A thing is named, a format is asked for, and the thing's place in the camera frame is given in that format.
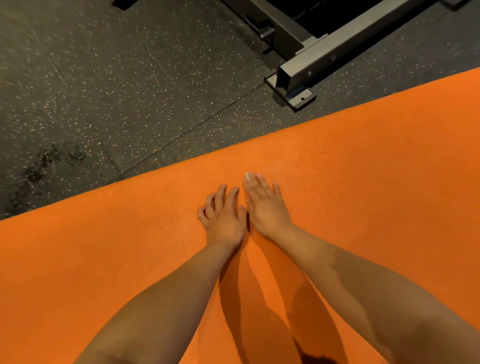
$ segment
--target orange yoga mat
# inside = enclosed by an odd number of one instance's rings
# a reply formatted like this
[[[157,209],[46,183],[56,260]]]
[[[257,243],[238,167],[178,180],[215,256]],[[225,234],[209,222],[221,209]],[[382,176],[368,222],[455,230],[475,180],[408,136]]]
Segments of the orange yoga mat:
[[[480,328],[480,68],[0,222],[1,361],[71,363],[129,299],[205,244],[196,209],[246,171],[293,220]],[[255,231],[182,363],[384,363]]]

